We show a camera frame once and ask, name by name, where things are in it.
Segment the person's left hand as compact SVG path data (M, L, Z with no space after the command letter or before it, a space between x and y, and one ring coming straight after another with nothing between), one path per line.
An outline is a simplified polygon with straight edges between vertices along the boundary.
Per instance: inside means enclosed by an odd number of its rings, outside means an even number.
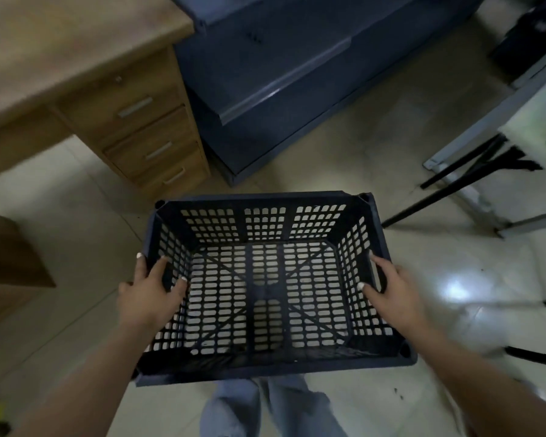
M162 256L148 270L146 279L134 281L133 276L132 282L119 284L117 308L120 330L154 337L174 318L179 309L167 309L166 297L171 288L166 290L162 283L166 267L167 257Z

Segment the person's right hand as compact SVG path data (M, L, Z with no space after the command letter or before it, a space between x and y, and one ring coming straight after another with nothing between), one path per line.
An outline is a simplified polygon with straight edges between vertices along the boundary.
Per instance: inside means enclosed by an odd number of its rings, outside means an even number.
M382 293L388 298L388 314L381 317L409 341L428 332L430 323L409 273L373 253L369 258L386 277L386 288Z

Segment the dark blue perforated plastic crate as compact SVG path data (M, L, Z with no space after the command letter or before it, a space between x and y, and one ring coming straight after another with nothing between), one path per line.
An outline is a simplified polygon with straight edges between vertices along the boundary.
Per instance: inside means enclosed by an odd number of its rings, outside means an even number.
M134 370L138 387L409 367L417 354L358 289L390 259L371 193L158 200L143 253L162 284L189 282Z

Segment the person's right forearm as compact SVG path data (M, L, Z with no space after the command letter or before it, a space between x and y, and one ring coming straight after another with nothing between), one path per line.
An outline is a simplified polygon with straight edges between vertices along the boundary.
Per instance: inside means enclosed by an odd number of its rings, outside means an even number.
M478 437L546 437L546 401L429 323L398 330L465 414Z

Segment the person's left forearm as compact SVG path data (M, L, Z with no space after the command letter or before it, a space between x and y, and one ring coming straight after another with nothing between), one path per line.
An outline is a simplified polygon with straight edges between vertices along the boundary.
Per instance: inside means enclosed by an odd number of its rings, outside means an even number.
M106 437L137 362L159 330L150 318L121 320L10 437Z

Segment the brown wooden cabinet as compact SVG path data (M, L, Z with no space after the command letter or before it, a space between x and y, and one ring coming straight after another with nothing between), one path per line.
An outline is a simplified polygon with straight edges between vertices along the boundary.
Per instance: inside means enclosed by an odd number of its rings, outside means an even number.
M56 288L19 226L0 216L0 322L47 288Z

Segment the person's legs in blue jeans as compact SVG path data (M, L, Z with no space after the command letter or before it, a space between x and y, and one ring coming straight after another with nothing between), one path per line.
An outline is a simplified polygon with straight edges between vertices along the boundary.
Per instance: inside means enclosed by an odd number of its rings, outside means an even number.
M262 399L281 437L348 437L327 395L311 390L302 374L216 382L200 437L259 437Z

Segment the wooden drawer with keyhole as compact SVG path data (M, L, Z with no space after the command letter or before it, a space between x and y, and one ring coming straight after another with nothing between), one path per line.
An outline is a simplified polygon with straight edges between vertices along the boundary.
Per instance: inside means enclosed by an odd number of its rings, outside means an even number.
M90 139L127 134L183 104L181 76L167 50L95 81L56 106Z

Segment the black folding table legs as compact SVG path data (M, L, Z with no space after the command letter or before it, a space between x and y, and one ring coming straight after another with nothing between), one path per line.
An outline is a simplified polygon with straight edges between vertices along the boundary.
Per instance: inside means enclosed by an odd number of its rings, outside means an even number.
M508 139L503 133L497 133L492 138L481 143L481 145L439 171L435 176L432 176L427 181L420 184L420 188L422 190L427 189L429 186L444 179L468 162L474 161L463 175L459 176L458 179L452 181L444 188L390 217L382 222L381 226L383 228L388 228L496 171L503 169L530 172L543 170L543 167L538 162L525 159L526 154L518 146L512 145L505 152L500 154L500 150L507 142Z

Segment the wooden desk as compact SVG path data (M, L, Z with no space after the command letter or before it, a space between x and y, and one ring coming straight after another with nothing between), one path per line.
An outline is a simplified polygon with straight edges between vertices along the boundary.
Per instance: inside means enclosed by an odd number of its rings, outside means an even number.
M211 175L174 49L194 32L192 19L172 0L0 0L0 174L74 135L150 200L179 195L151 198L130 179L170 155L198 148ZM187 109L195 139L147 168L124 172L103 151L161 117L94 140L80 134L56 104L161 50L181 76L180 107Z

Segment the dark blue metal cabinet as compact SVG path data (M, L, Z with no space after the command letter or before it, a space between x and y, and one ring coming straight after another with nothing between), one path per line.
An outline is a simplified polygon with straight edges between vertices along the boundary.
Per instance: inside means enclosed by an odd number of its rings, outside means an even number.
M236 185L483 0L172 0L175 44L205 148Z

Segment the black chair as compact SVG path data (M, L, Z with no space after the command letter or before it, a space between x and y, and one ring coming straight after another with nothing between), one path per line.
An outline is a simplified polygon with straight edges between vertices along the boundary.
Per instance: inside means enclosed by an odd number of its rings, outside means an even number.
M517 79L546 54L546 0L536 0L520 16L489 58L509 78Z

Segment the white table with grey frame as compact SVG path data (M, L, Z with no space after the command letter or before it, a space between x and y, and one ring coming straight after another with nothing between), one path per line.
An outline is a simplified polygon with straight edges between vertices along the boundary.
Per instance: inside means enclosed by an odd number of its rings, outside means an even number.
M423 167L436 175L422 189L440 180L450 185L459 179L450 171L448 159L473 141L484 143L483 136L489 139L497 133L546 171L546 54L512 83L511 90L496 107L424 161Z

